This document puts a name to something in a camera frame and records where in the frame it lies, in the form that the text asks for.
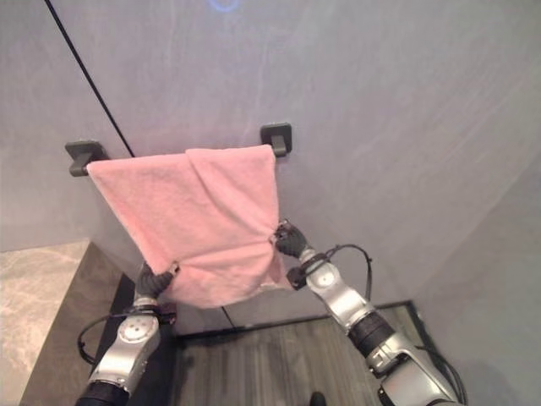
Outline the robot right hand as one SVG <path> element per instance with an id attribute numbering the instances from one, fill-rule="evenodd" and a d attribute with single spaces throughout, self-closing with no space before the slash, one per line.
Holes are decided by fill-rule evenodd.
<path id="1" fill-rule="evenodd" d="M 280 253 L 298 259 L 309 243 L 296 226 L 284 219 L 274 232 L 274 245 Z"/>

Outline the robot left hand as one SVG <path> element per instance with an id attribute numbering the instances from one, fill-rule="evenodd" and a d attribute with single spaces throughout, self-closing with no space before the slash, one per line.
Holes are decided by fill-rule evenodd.
<path id="1" fill-rule="evenodd" d="M 179 270 L 179 264 L 173 262 L 165 272 L 155 274 L 150 266 L 144 262 L 135 283 L 135 298 L 158 299 L 168 289 Z"/>

